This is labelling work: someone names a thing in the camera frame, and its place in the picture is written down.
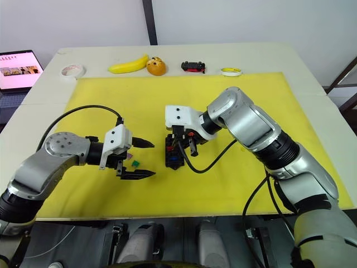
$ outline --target red toy car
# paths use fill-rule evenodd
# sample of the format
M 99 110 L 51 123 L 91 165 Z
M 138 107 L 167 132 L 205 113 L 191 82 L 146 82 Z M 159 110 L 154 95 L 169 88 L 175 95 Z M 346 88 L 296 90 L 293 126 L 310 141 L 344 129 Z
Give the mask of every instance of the red toy car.
M 181 64 L 181 68 L 184 71 L 191 71 L 194 73 L 199 73 L 199 72 L 205 73 L 206 65 L 200 61 L 198 63 L 190 63 L 188 61 L 185 61 Z

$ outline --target cable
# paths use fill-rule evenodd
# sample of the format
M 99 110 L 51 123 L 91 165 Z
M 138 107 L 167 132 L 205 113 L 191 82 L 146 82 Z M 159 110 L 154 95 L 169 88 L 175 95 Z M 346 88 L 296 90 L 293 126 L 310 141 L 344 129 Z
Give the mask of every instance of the cable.
M 100 108 L 100 109 L 105 109 L 105 110 L 108 110 L 112 113 L 114 113 L 118 119 L 117 119 L 117 122 L 118 121 L 121 121 L 122 120 L 122 117 L 120 116 L 120 114 L 118 112 L 116 112 L 115 110 L 111 109 L 111 108 L 108 108 L 106 106 L 102 106 L 102 105 L 85 105 L 85 106 L 80 106 L 80 107 L 77 107 L 77 108 L 74 108 L 72 110 L 69 110 L 68 112 L 65 112 L 64 114 L 62 114 L 59 118 L 57 118 L 56 120 L 53 121 L 52 124 L 50 124 L 50 126 L 46 129 L 45 133 L 42 135 L 42 138 L 40 140 L 40 143 L 38 144 L 38 147 L 36 149 L 36 152 L 38 150 L 41 149 L 42 145 L 44 144 L 44 141 L 47 137 L 47 135 L 50 133 L 51 129 L 64 117 L 68 116 L 69 114 L 71 113 L 74 113 L 76 111 L 79 111 L 79 110 L 82 110 L 82 109 L 87 109 L 87 108 Z
M 194 168 L 194 166 L 193 166 L 193 165 L 191 164 L 191 162 L 190 162 L 190 159 L 187 157 L 187 155 L 186 155 L 186 153 L 185 153 L 185 150 L 184 150 L 184 148 L 182 147 L 182 144 L 181 144 L 180 141 L 177 142 L 177 145 L 178 145 L 178 148 L 180 149 L 180 153 L 183 155 L 183 157 L 184 157 L 184 159 L 185 159 L 187 165 L 190 167 L 190 169 L 192 169 L 195 173 L 201 174 L 201 173 L 204 173 L 204 172 L 210 170 L 211 167 L 213 167 L 214 164 L 216 164 L 217 161 L 225 154 L 225 152 L 227 152 L 228 149 L 229 149 L 233 144 L 235 144 L 236 142 L 237 142 L 237 140 L 234 140 L 234 141 L 232 141 L 230 144 L 228 144 L 227 147 L 219 154 L 219 156 L 217 156 L 217 158 L 216 158 L 208 167 L 206 167 L 205 169 L 202 169 L 202 170 L 198 170 L 198 169 L 195 169 L 195 168 Z
M 286 223 L 284 223 L 286 230 L 288 230 L 288 233 L 290 234 L 291 238 L 293 239 L 293 241 L 295 241 L 294 235 L 290 232 L 290 229 L 288 227 L 288 225 L 286 225 Z
M 291 226 L 290 222 L 287 220 L 287 218 L 284 216 L 284 214 L 281 212 L 279 206 L 278 206 L 278 203 L 276 202 L 275 200 L 275 197 L 274 197 L 274 193 L 273 193 L 273 189 L 272 189 L 272 186 L 270 184 L 270 176 L 267 180 L 267 184 L 268 184 L 268 189 L 269 189 L 269 194 L 270 194 L 270 197 L 272 198 L 272 202 L 274 204 L 274 207 L 275 209 L 277 210 L 279 216 L 282 218 L 282 220 L 284 221 L 284 223 L 286 224 L 287 228 L 289 229 L 289 232 L 293 235 L 294 237 L 294 228 Z
M 257 262 L 257 264 L 259 265 L 260 268 L 265 268 L 262 261 L 260 260 L 259 256 L 257 255 L 257 253 L 255 252 L 253 246 L 250 244 L 250 241 L 249 241 L 249 238 L 248 238 L 248 235 L 247 235 L 247 226 L 245 224 L 245 217 L 247 215 L 247 210 L 248 210 L 248 207 L 251 203 L 251 201 L 253 200 L 254 196 L 256 195 L 256 193 L 259 191 L 259 189 L 264 185 L 264 183 L 266 183 L 266 181 L 269 179 L 269 174 L 266 172 L 266 177 L 262 180 L 261 183 L 259 183 L 259 185 L 256 187 L 256 189 L 252 192 L 252 194 L 250 195 L 250 197 L 248 198 L 245 206 L 244 206 L 244 209 L 243 209 L 243 214 L 242 214 L 242 225 L 243 225 L 243 235 L 244 235 L 244 239 L 245 239 L 245 242 L 247 243 L 247 246 L 250 250 L 250 252 L 252 253 L 255 261 Z
M 182 218 L 182 261 L 185 261 L 185 235 L 186 235 L 186 231 L 185 231 L 185 217 Z
M 60 243 L 62 243 L 66 238 L 67 236 L 69 236 L 69 234 L 74 230 L 75 226 L 72 227 L 72 229 L 65 235 L 64 238 L 61 239 L 60 242 L 58 242 L 55 246 L 53 246 L 52 248 L 50 248 L 49 250 L 45 251 L 44 253 L 41 253 L 41 254 L 38 254 L 38 255 L 34 255 L 34 256 L 30 256 L 30 257 L 25 257 L 24 259 L 33 259 L 33 258 L 37 258 L 37 257 L 40 257 L 44 254 L 47 254 L 49 253 L 50 251 L 54 250 L 57 246 L 59 246 Z

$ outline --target white wall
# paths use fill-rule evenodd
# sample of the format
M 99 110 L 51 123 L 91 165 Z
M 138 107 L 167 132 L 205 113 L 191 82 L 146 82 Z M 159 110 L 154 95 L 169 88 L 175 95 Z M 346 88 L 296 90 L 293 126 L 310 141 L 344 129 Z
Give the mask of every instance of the white wall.
M 356 0 L 154 0 L 153 10 L 160 45 L 287 42 L 321 85 L 357 55 Z
M 149 45 L 141 0 L 0 1 L 0 51 L 33 49 L 43 67 L 61 47 Z

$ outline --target white tape roll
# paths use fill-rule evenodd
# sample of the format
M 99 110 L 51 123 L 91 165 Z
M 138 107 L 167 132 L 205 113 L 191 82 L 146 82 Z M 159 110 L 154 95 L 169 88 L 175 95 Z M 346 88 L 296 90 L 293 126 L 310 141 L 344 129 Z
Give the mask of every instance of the white tape roll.
M 61 75 L 70 78 L 70 79 L 78 79 L 81 78 L 85 74 L 85 68 L 80 64 L 71 64 L 64 67 L 61 71 Z
M 238 76 L 242 74 L 242 70 L 238 68 L 222 68 L 221 74 L 224 76 Z

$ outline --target banana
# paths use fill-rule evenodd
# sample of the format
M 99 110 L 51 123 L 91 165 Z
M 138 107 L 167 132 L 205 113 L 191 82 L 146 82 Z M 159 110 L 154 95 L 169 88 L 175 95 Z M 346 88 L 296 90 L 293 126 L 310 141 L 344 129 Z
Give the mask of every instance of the banana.
M 137 71 L 143 69 L 146 66 L 146 62 L 149 60 L 147 54 L 144 54 L 140 59 L 135 61 L 130 61 L 128 63 L 120 63 L 114 64 L 109 67 L 108 71 L 113 74 L 123 74 L 123 73 L 130 73 L 132 71 Z

